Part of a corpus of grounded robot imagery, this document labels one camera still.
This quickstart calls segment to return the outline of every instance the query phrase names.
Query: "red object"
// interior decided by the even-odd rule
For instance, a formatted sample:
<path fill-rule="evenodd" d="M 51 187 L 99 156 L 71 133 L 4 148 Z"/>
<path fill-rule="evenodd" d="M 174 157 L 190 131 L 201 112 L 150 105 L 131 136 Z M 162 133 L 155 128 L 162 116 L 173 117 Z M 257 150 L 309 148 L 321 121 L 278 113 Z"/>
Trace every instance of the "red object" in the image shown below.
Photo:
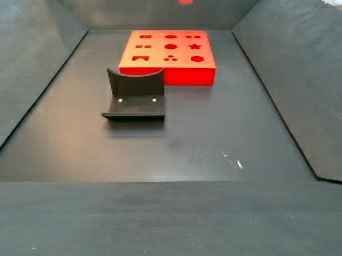
<path fill-rule="evenodd" d="M 165 68 L 167 85 L 213 85 L 217 65 L 205 31 L 137 30 L 119 70 L 145 75 Z"/>

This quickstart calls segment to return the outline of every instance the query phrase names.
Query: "gray floor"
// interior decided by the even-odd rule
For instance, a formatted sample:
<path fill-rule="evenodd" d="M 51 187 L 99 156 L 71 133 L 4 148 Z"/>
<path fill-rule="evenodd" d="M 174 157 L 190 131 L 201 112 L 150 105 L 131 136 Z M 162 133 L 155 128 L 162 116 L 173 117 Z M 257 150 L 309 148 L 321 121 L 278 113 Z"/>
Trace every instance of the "gray floor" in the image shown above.
<path fill-rule="evenodd" d="M 210 32 L 214 88 L 167 88 L 165 125 L 101 117 L 127 38 L 87 36 L 0 152 L 2 181 L 109 182 L 0 182 L 0 255 L 340 256 L 341 186 L 314 180 L 231 34 Z"/>
<path fill-rule="evenodd" d="M 0 152 L 0 181 L 314 180 L 230 32 L 213 88 L 166 89 L 166 122 L 109 123 L 129 31 L 91 32 Z"/>

